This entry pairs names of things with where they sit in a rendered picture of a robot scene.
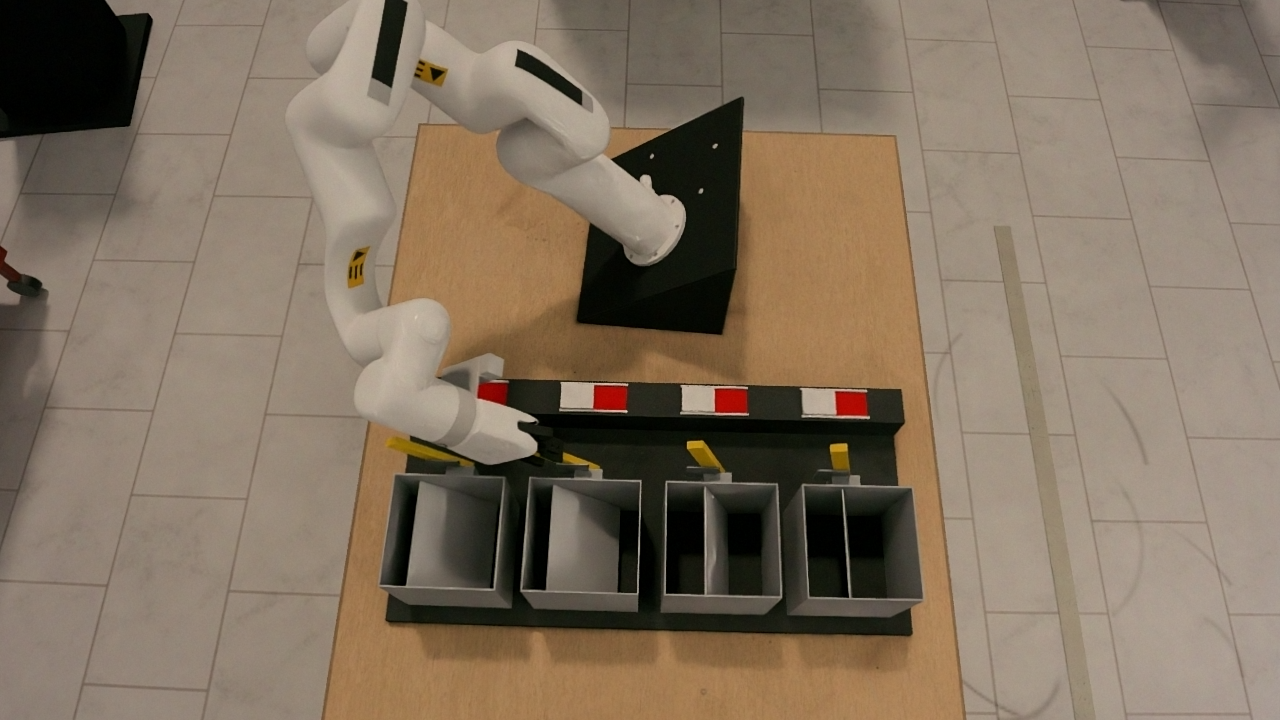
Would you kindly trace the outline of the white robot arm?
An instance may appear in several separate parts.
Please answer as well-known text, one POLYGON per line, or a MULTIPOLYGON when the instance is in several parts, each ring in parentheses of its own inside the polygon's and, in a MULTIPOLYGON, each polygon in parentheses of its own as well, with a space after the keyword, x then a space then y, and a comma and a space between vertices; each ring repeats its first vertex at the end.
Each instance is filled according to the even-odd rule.
POLYGON ((454 447, 474 427, 477 386, 502 378, 504 359, 484 354, 438 379, 451 340, 445 307, 431 299, 383 307, 378 295, 374 264, 396 202, 372 140, 394 124, 410 88, 475 135, 500 129, 504 170, 623 243, 637 266, 678 243, 684 204, 602 154, 611 142, 602 105, 532 44, 479 54, 425 20, 419 0, 349 0, 314 28, 306 55, 321 77, 292 99, 285 127, 326 231, 326 305, 364 368, 355 409, 454 447))

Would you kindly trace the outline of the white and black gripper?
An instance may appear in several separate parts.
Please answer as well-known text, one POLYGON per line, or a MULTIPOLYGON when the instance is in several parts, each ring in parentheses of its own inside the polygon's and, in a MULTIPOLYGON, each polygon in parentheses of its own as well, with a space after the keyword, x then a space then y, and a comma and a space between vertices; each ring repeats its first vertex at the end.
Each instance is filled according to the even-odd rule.
POLYGON ((483 398, 475 401, 474 427, 460 445, 449 447, 452 451, 484 464, 507 462, 520 457, 522 462, 538 468, 543 468, 543 457, 563 462, 564 442, 553 437, 553 428, 539 427, 536 418, 513 407, 483 398), (529 421, 538 424, 527 424, 529 421), (539 437, 538 443, 534 437, 539 437), (540 454, 540 457, 532 455, 535 452, 540 454))

